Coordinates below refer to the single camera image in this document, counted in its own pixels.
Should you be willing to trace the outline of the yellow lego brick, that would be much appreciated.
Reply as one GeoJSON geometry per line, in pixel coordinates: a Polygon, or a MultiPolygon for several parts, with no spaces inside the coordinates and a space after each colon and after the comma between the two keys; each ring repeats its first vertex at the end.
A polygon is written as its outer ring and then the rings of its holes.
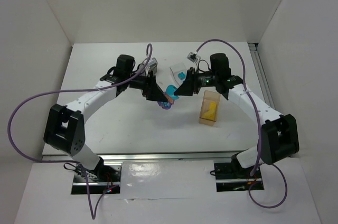
{"type": "Polygon", "coordinates": [[[201,117],[203,119],[215,121],[216,111],[217,111],[217,103],[210,102],[208,110],[204,112],[201,117]]]}

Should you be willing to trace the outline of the teal arch lego brick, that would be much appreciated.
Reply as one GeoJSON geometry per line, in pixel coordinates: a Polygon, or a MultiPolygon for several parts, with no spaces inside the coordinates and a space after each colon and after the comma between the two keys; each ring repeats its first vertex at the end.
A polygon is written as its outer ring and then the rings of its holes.
{"type": "Polygon", "coordinates": [[[174,85],[168,85],[166,88],[165,93],[173,100],[178,100],[179,96],[176,96],[174,93],[177,90],[177,88],[174,85]]]}

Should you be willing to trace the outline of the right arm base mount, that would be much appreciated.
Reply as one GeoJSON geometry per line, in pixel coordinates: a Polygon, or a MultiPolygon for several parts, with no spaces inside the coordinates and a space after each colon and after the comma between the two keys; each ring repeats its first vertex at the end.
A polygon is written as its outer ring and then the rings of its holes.
{"type": "Polygon", "coordinates": [[[235,170],[230,163],[214,163],[214,169],[209,172],[215,177],[217,192],[238,192],[264,190],[261,172],[258,170],[250,176],[250,168],[235,170]]]}

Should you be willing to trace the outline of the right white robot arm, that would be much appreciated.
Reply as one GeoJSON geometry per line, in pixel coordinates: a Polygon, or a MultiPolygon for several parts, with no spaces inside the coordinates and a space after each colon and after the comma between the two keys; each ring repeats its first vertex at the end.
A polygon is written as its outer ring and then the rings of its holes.
{"type": "Polygon", "coordinates": [[[215,87],[224,98],[237,105],[258,126],[257,146],[232,157],[235,169],[254,168],[256,164],[272,165],[298,153],[297,122],[291,114],[283,115],[255,95],[243,79],[231,73],[224,53],[210,56],[211,69],[198,72],[188,69],[186,78],[175,91],[176,96],[198,94],[203,87],[215,87]]]}

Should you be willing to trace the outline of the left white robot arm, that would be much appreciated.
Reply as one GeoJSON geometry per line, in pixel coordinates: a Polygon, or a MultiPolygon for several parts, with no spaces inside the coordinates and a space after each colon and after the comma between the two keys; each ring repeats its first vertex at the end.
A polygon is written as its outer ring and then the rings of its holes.
{"type": "Polygon", "coordinates": [[[66,153],[98,178],[113,174],[114,170],[104,165],[103,159],[85,143],[87,120],[128,87],[139,89],[146,100],[155,102],[167,100],[153,73],[149,72],[146,76],[138,75],[133,72],[134,66],[134,57],[122,54],[117,58],[116,65],[100,78],[93,91],[64,106],[53,105],[46,123],[44,142],[66,153]]]}

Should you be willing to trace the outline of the purple arch lego brick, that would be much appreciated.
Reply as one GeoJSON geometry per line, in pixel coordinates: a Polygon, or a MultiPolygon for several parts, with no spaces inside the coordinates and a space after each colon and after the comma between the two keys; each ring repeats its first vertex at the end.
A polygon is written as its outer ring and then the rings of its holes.
{"type": "Polygon", "coordinates": [[[167,102],[159,101],[159,102],[158,102],[158,105],[159,105],[162,109],[169,110],[169,109],[171,109],[171,107],[174,105],[174,100],[173,100],[173,99],[169,99],[167,102]]]}

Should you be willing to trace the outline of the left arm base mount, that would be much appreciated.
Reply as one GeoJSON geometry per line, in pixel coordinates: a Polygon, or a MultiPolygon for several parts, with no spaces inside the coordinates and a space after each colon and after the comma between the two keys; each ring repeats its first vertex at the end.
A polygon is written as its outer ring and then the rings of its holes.
{"type": "MultiPolygon", "coordinates": [[[[90,194],[102,194],[106,191],[107,194],[120,194],[120,181],[121,181],[121,163],[112,163],[109,165],[112,171],[99,178],[89,172],[87,172],[89,192],[90,194]]],[[[66,163],[63,165],[65,170],[73,172],[73,181],[71,194],[72,195],[85,195],[87,194],[87,185],[85,175],[81,169],[72,163],[66,163]]]]}

